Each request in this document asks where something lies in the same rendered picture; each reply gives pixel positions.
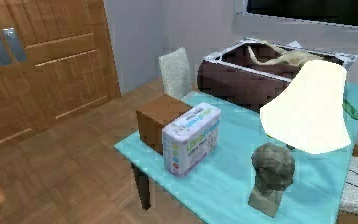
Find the grey stone bust figure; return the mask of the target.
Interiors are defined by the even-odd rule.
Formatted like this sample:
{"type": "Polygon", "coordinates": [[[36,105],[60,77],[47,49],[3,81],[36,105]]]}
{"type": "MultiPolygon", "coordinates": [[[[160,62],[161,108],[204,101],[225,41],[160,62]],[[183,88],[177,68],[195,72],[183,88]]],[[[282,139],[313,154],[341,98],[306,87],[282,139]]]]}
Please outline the grey stone bust figure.
{"type": "Polygon", "coordinates": [[[254,151],[251,161],[255,182],[248,204],[274,218],[284,191],[293,184],[295,160],[288,149],[265,143],[254,151]]]}

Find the cream lamp shade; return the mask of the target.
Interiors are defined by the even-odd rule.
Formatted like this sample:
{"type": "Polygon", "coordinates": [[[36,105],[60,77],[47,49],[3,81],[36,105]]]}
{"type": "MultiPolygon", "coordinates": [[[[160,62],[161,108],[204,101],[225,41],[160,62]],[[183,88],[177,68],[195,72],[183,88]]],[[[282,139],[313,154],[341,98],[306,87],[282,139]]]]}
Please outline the cream lamp shade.
{"type": "Polygon", "coordinates": [[[310,154],[348,146],[351,139],[343,109],[346,77],[339,64],[306,62],[288,87],[260,108],[265,133],[310,154]]]}

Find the cream cloth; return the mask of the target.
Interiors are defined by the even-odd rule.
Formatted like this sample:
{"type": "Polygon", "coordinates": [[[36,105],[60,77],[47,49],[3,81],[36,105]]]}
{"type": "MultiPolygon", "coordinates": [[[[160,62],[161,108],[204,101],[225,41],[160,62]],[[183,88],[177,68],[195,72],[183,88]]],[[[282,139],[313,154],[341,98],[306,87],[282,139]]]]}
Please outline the cream cloth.
{"type": "Polygon", "coordinates": [[[270,59],[266,62],[260,62],[257,59],[252,48],[250,46],[248,46],[247,49],[249,52],[250,59],[252,60],[253,63],[258,64],[258,65],[289,64],[292,66],[302,67],[306,62],[311,61],[311,60],[323,60],[322,56],[314,55],[314,54],[311,54],[311,53],[308,53],[305,51],[300,51],[300,50],[287,51],[280,47],[275,46],[274,44],[272,44],[268,41],[262,40],[261,44],[268,46],[269,48],[271,48],[272,50],[277,52],[279,54],[279,56],[277,58],[270,59]]]}

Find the dark window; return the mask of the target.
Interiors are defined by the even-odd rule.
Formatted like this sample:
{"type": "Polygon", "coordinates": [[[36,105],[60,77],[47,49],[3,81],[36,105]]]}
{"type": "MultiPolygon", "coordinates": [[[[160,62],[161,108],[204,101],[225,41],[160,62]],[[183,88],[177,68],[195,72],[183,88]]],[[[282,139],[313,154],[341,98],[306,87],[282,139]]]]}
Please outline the dark window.
{"type": "Polygon", "coordinates": [[[233,12],[358,28],[358,0],[233,0],[233,12]]]}

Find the green leaf shape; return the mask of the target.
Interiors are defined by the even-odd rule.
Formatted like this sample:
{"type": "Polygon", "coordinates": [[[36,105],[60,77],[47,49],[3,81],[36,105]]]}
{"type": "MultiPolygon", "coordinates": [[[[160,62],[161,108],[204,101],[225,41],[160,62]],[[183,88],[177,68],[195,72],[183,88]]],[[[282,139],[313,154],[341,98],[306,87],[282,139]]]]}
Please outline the green leaf shape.
{"type": "Polygon", "coordinates": [[[343,99],[343,104],[342,104],[343,109],[345,110],[345,112],[354,120],[358,120],[358,112],[355,109],[355,107],[347,100],[347,99],[343,99]]]}

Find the dark maroon basket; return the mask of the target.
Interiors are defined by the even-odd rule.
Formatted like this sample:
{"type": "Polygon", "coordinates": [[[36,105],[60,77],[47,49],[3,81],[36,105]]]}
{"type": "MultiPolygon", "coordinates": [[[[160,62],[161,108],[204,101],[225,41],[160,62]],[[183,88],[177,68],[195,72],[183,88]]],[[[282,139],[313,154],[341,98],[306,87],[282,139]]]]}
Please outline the dark maroon basket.
{"type": "MultiPolygon", "coordinates": [[[[237,44],[206,56],[199,66],[197,85],[200,91],[257,112],[283,92],[301,69],[289,64],[258,65],[252,62],[250,46],[260,62],[279,54],[261,44],[262,40],[244,38],[237,44]]],[[[322,56],[324,61],[350,69],[357,56],[304,49],[297,42],[274,44],[284,50],[300,50],[322,56]]]]}

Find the brown wooden door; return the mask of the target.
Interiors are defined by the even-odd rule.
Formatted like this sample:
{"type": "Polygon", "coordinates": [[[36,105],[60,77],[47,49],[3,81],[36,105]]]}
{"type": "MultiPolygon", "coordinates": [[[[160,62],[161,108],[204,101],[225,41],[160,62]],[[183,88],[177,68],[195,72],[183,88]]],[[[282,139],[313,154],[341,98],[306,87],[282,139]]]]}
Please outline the brown wooden door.
{"type": "Polygon", "coordinates": [[[0,39],[11,58],[0,64],[0,147],[121,95],[104,0],[0,0],[0,39]]]}

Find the brown wooden box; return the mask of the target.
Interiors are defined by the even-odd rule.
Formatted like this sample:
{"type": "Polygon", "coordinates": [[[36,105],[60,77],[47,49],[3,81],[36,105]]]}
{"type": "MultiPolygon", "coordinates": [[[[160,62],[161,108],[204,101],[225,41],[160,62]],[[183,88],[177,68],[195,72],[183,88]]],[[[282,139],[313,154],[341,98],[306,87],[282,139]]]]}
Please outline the brown wooden box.
{"type": "Polygon", "coordinates": [[[136,109],[140,139],[162,155],[162,129],[191,106],[168,95],[162,95],[136,109]]]}

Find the turquoise top table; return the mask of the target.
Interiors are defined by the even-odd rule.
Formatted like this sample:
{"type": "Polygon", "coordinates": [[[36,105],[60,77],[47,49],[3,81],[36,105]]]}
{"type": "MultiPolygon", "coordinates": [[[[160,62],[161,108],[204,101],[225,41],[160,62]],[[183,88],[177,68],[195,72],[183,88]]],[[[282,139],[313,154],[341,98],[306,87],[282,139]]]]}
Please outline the turquoise top table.
{"type": "Polygon", "coordinates": [[[221,109],[216,149],[187,176],[169,173],[163,157],[137,132],[115,149],[206,224],[335,224],[353,145],[315,155],[293,150],[293,184],[271,218],[248,205],[255,179],[251,155],[271,140],[259,114],[202,92],[190,93],[184,102],[191,106],[206,102],[221,109]]]}

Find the white printed package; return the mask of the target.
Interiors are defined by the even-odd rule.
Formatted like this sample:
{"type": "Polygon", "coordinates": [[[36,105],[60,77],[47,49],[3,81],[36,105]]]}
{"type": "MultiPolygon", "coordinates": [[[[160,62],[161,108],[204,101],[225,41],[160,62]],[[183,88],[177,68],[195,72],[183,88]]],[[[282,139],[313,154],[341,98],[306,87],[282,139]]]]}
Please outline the white printed package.
{"type": "Polygon", "coordinates": [[[191,172],[217,146],[221,110],[202,102],[162,129],[165,168],[176,177],[191,172]]]}

